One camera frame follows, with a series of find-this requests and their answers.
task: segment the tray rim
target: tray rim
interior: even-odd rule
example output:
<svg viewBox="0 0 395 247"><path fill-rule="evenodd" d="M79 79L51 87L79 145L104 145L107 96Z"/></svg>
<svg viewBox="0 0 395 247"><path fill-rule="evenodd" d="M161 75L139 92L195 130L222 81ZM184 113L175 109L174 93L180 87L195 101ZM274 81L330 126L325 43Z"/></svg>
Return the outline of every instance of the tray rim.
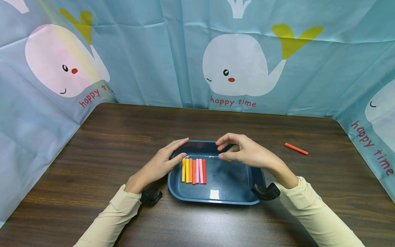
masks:
<svg viewBox="0 0 395 247"><path fill-rule="evenodd" d="M189 140L188 142L211 142L211 143L215 143L216 141ZM260 170L261 170L261 174L262 174L262 177L263 177L263 181L265 181L264 173L263 173L262 169L260 169ZM239 205L239 206L252 206L252 205L256 205L256 204L258 204L258 203L261 202L261 200L260 200L259 198L258 198L257 200L255 200L255 201L253 201L253 202L231 202L231 201L228 202L228 201L221 201L221 200L215 201L215 200L207 200L207 199L204 200L204 199L191 199L191 198L181 197L181 196L177 195L177 194L174 192L174 190L173 190L173 188L172 188L172 186L171 186L170 177L171 177L171 172L172 172L172 171L173 171L173 169L171 169L171 170L169 171L168 175L167 175L167 187L168 187L170 193L171 193L175 198L177 198L177 199L180 200L180 201L185 201L185 202L214 203L214 204L225 204L225 205Z"/></svg>

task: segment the sleeve cuff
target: sleeve cuff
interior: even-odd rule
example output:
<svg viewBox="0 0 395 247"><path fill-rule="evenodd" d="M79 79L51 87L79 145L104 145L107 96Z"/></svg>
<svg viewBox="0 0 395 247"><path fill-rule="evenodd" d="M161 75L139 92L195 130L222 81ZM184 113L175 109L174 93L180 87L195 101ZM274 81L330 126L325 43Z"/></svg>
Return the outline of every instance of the sleeve cuff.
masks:
<svg viewBox="0 0 395 247"><path fill-rule="evenodd" d="M306 182L303 177L297 177L299 183L292 189L285 188L279 182L275 182L275 185L280 190L280 197L285 196L291 201L291 203L299 210L308 210L314 207L323 207L325 203L321 197L314 191L310 183Z"/></svg>
<svg viewBox="0 0 395 247"><path fill-rule="evenodd" d="M134 194L126 192L125 189L126 185L122 185L115 196L111 199L110 203L114 206L115 209L121 211L125 214L129 214L133 207L138 204L141 205L140 194Z"/></svg>

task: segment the yellow crayon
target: yellow crayon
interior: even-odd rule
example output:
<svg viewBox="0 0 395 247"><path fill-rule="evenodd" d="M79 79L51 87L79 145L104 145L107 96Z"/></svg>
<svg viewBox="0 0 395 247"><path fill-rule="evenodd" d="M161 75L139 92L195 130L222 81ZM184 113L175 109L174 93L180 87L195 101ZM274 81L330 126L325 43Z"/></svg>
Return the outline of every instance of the yellow crayon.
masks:
<svg viewBox="0 0 395 247"><path fill-rule="evenodd" d="M182 159L182 167L181 167L181 182L185 182L185 158Z"/></svg>
<svg viewBox="0 0 395 247"><path fill-rule="evenodd" d="M189 181L189 159L185 160L185 176L186 176L186 183L190 183L190 181Z"/></svg>

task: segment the wrist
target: wrist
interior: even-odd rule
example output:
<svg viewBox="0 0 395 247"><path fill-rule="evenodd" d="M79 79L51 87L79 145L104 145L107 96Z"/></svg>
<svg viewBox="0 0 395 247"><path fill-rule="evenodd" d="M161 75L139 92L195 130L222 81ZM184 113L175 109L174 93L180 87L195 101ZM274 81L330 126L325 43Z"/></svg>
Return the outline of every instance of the wrist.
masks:
<svg viewBox="0 0 395 247"><path fill-rule="evenodd" d="M140 194L145 186L147 186L147 183L137 172L128 179L124 190L129 193Z"/></svg>
<svg viewBox="0 0 395 247"><path fill-rule="evenodd" d="M268 171L282 184L286 189L292 189L299 184L297 176L288 168L285 163L274 166Z"/></svg>

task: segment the plastic tray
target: plastic tray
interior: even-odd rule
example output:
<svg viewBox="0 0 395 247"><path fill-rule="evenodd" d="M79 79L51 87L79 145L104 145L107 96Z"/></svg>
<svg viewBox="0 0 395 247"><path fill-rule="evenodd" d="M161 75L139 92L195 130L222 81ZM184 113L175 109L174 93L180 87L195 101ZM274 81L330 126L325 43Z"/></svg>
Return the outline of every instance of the plastic tray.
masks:
<svg viewBox="0 0 395 247"><path fill-rule="evenodd" d="M234 144L228 145L223 152ZM223 161L213 141L192 141L179 147L172 158L187 153L187 158L206 159L207 184L182 183L180 162L169 172L167 184L176 198L189 202L206 202L232 205L254 205L260 199L251 191L254 184L265 186L260 168L246 166L241 162Z"/></svg>

